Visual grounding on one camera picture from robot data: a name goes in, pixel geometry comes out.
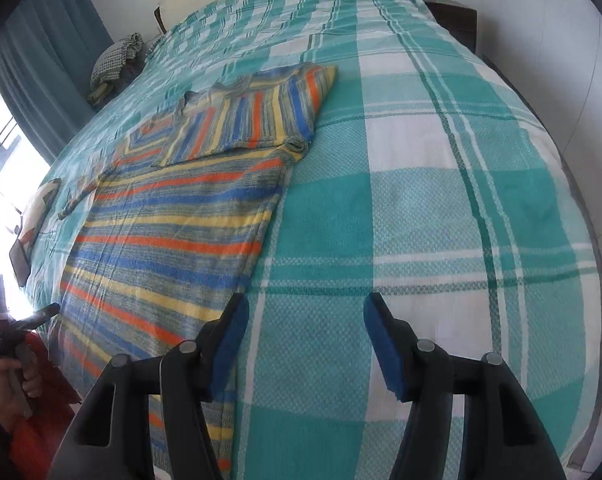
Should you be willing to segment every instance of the person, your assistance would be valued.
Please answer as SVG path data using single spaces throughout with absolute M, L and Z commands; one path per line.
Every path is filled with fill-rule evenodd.
M 22 407 L 10 384 L 9 373 L 10 370 L 21 368 L 22 364 L 18 359 L 0 359 L 0 480 L 24 480 L 10 459 L 12 434 L 23 415 Z M 43 378 L 35 354 L 32 355 L 30 364 L 23 367 L 22 373 L 24 375 L 22 388 L 26 395 L 32 399 L 41 397 Z

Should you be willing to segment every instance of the bedspread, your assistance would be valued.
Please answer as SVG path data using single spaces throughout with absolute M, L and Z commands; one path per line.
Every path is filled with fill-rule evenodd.
M 386 390 L 367 338 L 370 290 L 450 354 L 500 352 L 567 459 L 598 381 L 588 231 L 543 126 L 420 0 L 210 4 L 165 35 L 51 173 L 76 174 L 185 90 L 300 61 L 336 64 L 339 78 L 252 274 L 233 476 L 388 478 L 409 406 Z M 85 214 L 46 221 L 28 281 L 38 304 L 58 294 Z M 457 398 L 453 415 L 446 478 Z

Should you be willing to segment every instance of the gray screw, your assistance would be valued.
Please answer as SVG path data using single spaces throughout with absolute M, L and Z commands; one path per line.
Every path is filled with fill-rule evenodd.
M 121 368 L 128 364 L 128 356 L 126 354 L 116 354 L 110 361 L 110 364 L 115 368 Z
M 488 352 L 485 354 L 485 360 L 494 366 L 503 364 L 503 357 L 498 355 L 497 352 Z
M 417 341 L 417 348 L 422 352 L 431 352 L 434 350 L 434 343 L 429 339 L 419 339 Z
M 191 354 L 197 349 L 197 344 L 194 341 L 184 341 L 179 345 L 179 352 L 182 354 Z

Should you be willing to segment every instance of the bed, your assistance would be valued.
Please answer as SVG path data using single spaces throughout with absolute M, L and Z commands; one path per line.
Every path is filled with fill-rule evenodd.
M 420 0 L 217 0 L 172 27 L 51 167 L 63 184 L 27 283 L 34 305 L 62 305 L 44 334 L 51 357 L 85 395 L 110 356 L 147 355 L 142 328 L 118 320 L 122 342 L 99 304 L 73 311 L 61 290 L 94 194 L 58 214 L 86 174 L 186 91 L 299 62 L 338 76 L 245 287 L 236 378 L 206 410 L 224 475 L 388 478 L 409 406 L 386 390 L 366 335 L 371 290 L 450 354 L 500 352 L 568 463 L 595 423 L 602 359 L 588 228 L 543 126 Z M 181 338 L 204 320 L 179 316 L 169 328 Z M 155 463 L 169 470 L 158 399 L 151 410 Z M 453 416 L 445 478 L 458 469 L 462 399 Z

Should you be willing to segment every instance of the plaid bedspread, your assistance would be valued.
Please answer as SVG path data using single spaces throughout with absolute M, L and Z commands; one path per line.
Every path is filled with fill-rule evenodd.
M 211 4 L 159 42 L 51 169 L 71 189 L 89 156 L 187 89 L 299 61 L 338 65 L 252 275 L 235 478 L 388 478 L 409 406 L 387 392 L 367 338 L 370 290 L 452 354 L 500 352 L 563 459 L 590 423 L 600 291 L 558 152 L 423 10 L 420 0 Z M 28 281 L 37 304 L 58 295 L 85 207 L 44 225 Z M 48 331 L 53 349 L 61 322 Z M 446 478 L 460 455 L 457 401 Z

